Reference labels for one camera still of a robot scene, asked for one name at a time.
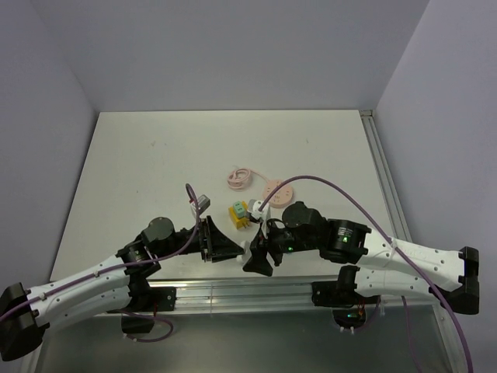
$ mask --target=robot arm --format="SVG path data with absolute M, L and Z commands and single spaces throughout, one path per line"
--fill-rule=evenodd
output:
M 133 242 L 94 267 L 30 289 L 20 283 L 9 286 L 0 297 L 2 360 L 22 357 L 36 349 L 44 335 L 93 315 L 150 307 L 154 300 L 146 279 L 161 268 L 158 258 L 177 253 L 193 233 L 193 228 L 176 232 L 168 218 L 156 218 Z M 215 263 L 234 259 L 244 250 L 207 216 L 181 252 L 188 253 L 201 253 L 204 261 Z
M 261 218 L 264 214 L 256 211 L 255 216 Z M 267 254 L 274 265 L 279 266 L 286 253 L 316 249 L 325 260 L 352 264 L 342 267 L 336 284 L 320 290 L 317 298 L 323 301 L 325 296 L 324 303 L 346 305 L 351 299 L 364 300 L 362 298 L 374 295 L 433 296 L 429 285 L 414 268 L 379 232 L 365 225 L 323 218 L 317 210 L 307 208 L 302 202 L 287 207 L 281 221 L 269 218 L 261 222 L 261 226 L 264 225 L 267 233 L 260 229 L 252 241 L 252 256 L 243 266 L 244 271 L 271 276 L 273 268 Z M 455 312 L 478 313 L 479 259 L 476 249 L 465 247 L 460 251 L 445 251 L 397 239 L 394 243 L 428 275 Z
M 261 223 L 250 245 L 247 272 L 271 276 L 284 253 L 316 249 L 321 258 L 342 267 L 337 281 L 313 283 L 315 305 L 344 307 L 376 303 L 378 295 L 429 297 L 431 289 L 407 263 L 393 252 L 374 230 L 352 221 L 323 218 L 302 202 L 287 207 L 283 227 L 259 211 L 254 201 L 250 217 Z M 36 349 L 44 334 L 115 309 L 140 311 L 152 299 L 147 277 L 160 269 L 158 258 L 179 253 L 194 230 L 176 232 L 167 218 L 156 218 L 115 256 L 79 274 L 52 284 L 25 290 L 21 284 L 8 287 L 0 297 L 0 353 L 10 361 Z M 478 251 L 438 251 L 410 242 L 396 241 L 402 250 L 433 279 L 455 312 L 478 313 Z M 218 262 L 244 254 L 209 216 L 199 223 L 198 233 L 180 254 L 200 253 L 204 261 Z

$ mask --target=gray wall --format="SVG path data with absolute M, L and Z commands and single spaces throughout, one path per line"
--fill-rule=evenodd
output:
M 32 0 L 101 111 L 374 108 L 428 0 Z
M 0 289 L 48 281 L 95 123 L 27 0 L 0 2 Z M 16 371 L 19 362 L 0 371 Z
M 497 366 L 497 2 L 431 0 L 377 107 L 413 238 L 481 252 L 475 371 Z

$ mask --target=white tabletop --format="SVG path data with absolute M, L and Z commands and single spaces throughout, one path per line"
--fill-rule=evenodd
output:
M 235 242 L 252 240 L 257 228 L 237 231 L 228 207 L 237 200 L 261 199 L 265 182 L 254 176 L 235 192 L 226 176 L 249 167 L 270 179 L 314 175 L 331 180 L 355 197 L 391 234 L 360 115 L 352 110 L 204 111 L 101 113 L 79 180 L 51 280 L 60 280 L 113 255 L 155 217 L 170 218 L 176 229 L 191 228 L 185 193 L 211 199 L 207 211 Z M 301 180 L 294 200 L 327 218 L 367 224 L 350 202 L 330 187 Z M 281 210 L 272 210 L 280 217 Z M 317 251 L 286 255 L 273 276 L 337 274 L 339 266 Z M 204 263 L 200 254 L 162 262 L 151 278 L 206 279 L 259 277 L 236 260 Z

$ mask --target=yellow object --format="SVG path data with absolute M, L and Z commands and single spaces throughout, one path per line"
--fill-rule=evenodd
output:
M 242 201 L 243 208 L 247 211 L 247 204 Z M 228 213 L 230 215 L 231 221 L 233 221 L 233 224 L 235 225 L 236 229 L 240 228 L 247 228 L 250 226 L 250 221 L 243 217 L 243 218 L 237 218 L 235 210 L 233 210 L 233 206 L 230 206 L 228 208 Z

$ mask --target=purple cable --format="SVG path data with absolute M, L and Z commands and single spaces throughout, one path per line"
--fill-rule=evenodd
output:
M 411 319 L 409 317 L 409 307 L 407 306 L 407 301 L 405 300 L 405 296 L 401 296 L 402 304 L 404 305 L 405 311 L 405 329 L 407 331 L 407 341 L 409 342 L 409 352 L 411 353 L 412 362 L 416 366 L 416 370 L 418 372 L 422 372 L 421 364 L 419 363 L 418 357 L 416 356 L 416 351 L 414 350 L 414 343 L 412 342 L 411 335 Z
M 188 197 L 190 198 L 190 200 L 194 200 L 195 201 L 195 208 L 196 208 L 195 226 L 193 227 L 192 235 L 188 238 L 188 241 L 186 241 L 185 245 L 183 245 L 182 248 L 179 249 L 178 251 L 175 251 L 172 254 L 169 254 L 169 255 L 166 255 L 166 256 L 163 256 L 163 257 L 160 257 L 160 258 L 149 259 L 149 260 L 142 260 L 141 262 L 122 263 L 122 264 L 117 264 L 115 266 L 103 268 L 103 269 L 99 270 L 98 275 L 100 275 L 100 274 L 106 274 L 107 272 L 110 272 L 112 270 L 116 270 L 116 269 L 119 269 L 119 268 L 123 268 L 123 267 L 135 267 L 135 266 L 141 266 L 143 264 L 160 262 L 160 261 L 172 258 L 173 256 L 179 255 L 180 253 L 182 253 L 183 251 L 185 251 L 186 248 L 189 246 L 189 244 L 193 241 L 193 237 L 195 237 L 196 233 L 198 232 L 199 223 L 200 223 L 200 211 L 199 211 L 199 208 L 198 208 L 198 201 L 196 199 L 195 191 L 193 190 L 193 188 L 189 184 L 186 184 L 185 188 L 186 188 L 186 193 L 188 194 Z M 73 287 L 73 286 L 75 286 L 77 284 L 80 284 L 83 281 L 90 280 L 91 278 L 94 278 L 94 277 L 95 277 L 95 274 L 87 274 L 87 275 L 85 275 L 83 277 L 80 277 L 80 278 L 78 278 L 76 280 L 68 282 L 67 284 L 64 284 L 64 285 L 62 285 L 62 286 L 60 286 L 58 288 L 52 289 L 50 291 L 47 291 L 45 293 L 45 295 L 47 297 L 49 297 L 51 295 L 57 294 L 58 292 L 61 292 L 61 291 L 66 290 L 68 288 L 71 288 L 71 287 Z M 35 297 L 35 298 L 29 299 L 29 300 L 27 300 L 27 301 L 25 301 L 23 303 L 18 304 L 16 307 L 8 310 L 6 313 L 4 313 L 2 316 L 0 316 L 0 322 L 3 322 L 10 315 L 12 315 L 13 313 L 19 311 L 20 309 L 22 309 L 22 308 L 24 308 L 24 307 L 26 307 L 28 305 L 31 305 L 34 302 L 38 302 L 40 300 L 41 300 L 40 297 Z
M 415 271 L 419 274 L 419 276 L 421 276 L 428 283 L 428 285 L 431 287 L 433 293 L 435 293 L 435 296 L 440 300 L 443 307 L 446 309 L 447 313 L 449 314 L 450 318 L 452 319 L 452 322 L 454 323 L 454 326 L 455 326 L 456 331 L 457 331 L 457 335 L 459 336 L 459 339 L 461 340 L 461 344 L 462 344 L 462 347 L 464 350 L 464 356 L 466 357 L 467 371 L 468 371 L 468 373 L 473 373 L 474 372 L 473 371 L 473 361 L 471 359 L 471 352 L 469 351 L 469 346 L 467 345 L 466 337 L 464 336 L 463 329 L 462 329 L 459 321 L 457 321 L 457 317 L 454 314 L 454 311 L 452 311 L 452 308 L 450 307 L 447 300 L 444 298 L 444 296 L 442 295 L 440 290 L 438 290 L 438 288 L 433 283 L 433 281 L 430 280 L 428 275 L 425 274 L 425 272 L 421 268 L 419 268 L 416 265 L 416 263 L 414 263 L 412 260 L 410 260 L 409 257 L 407 255 L 405 255 L 404 252 L 402 252 L 397 246 L 393 246 L 392 240 L 390 237 L 388 237 L 387 233 L 379 226 L 378 223 L 376 223 L 376 221 L 373 219 L 373 217 L 370 214 L 368 214 L 368 212 L 366 210 L 364 210 L 364 208 L 356 200 L 354 200 L 346 191 L 344 191 L 342 188 L 335 185 L 331 181 L 322 179 L 321 177 L 309 176 L 309 175 L 294 176 L 294 177 L 289 178 L 288 180 L 283 181 L 279 186 L 277 186 L 269 194 L 269 196 L 267 196 L 267 198 L 262 202 L 259 210 L 262 211 L 262 209 L 268 204 L 269 200 L 273 197 L 273 195 L 280 188 L 284 187 L 288 183 L 291 183 L 292 181 L 295 181 L 295 180 L 316 180 L 316 181 L 324 183 L 324 184 L 330 186 L 331 188 L 339 191 L 347 200 L 349 200 L 354 206 L 356 206 L 359 209 L 359 211 L 364 214 L 364 216 L 366 216 L 367 220 L 369 220 L 371 222 L 371 224 L 375 227 L 375 229 L 377 231 L 379 231 L 380 235 L 385 239 L 385 241 L 387 241 L 390 244 L 390 246 L 392 246 L 394 248 L 394 250 L 398 253 L 398 255 L 400 255 L 401 258 L 407 262 L 407 264 L 409 264 L 412 268 L 414 268 Z
M 138 317 L 140 319 L 159 321 L 159 322 L 163 322 L 164 324 L 169 325 L 169 331 L 166 334 L 164 334 L 163 336 L 160 336 L 158 338 L 151 338 L 149 340 L 146 340 L 144 338 L 137 338 L 135 336 L 131 336 L 130 334 L 126 334 L 126 338 L 129 338 L 130 340 L 133 340 L 136 342 L 142 342 L 142 343 L 160 342 L 161 340 L 165 340 L 167 337 L 169 337 L 172 334 L 172 331 L 174 330 L 174 326 L 173 326 L 172 322 L 170 322 L 167 319 L 163 319 L 162 317 L 159 317 L 159 316 L 140 315 L 139 313 L 124 311 L 123 309 L 120 309 L 119 312 L 123 313 L 124 315 Z

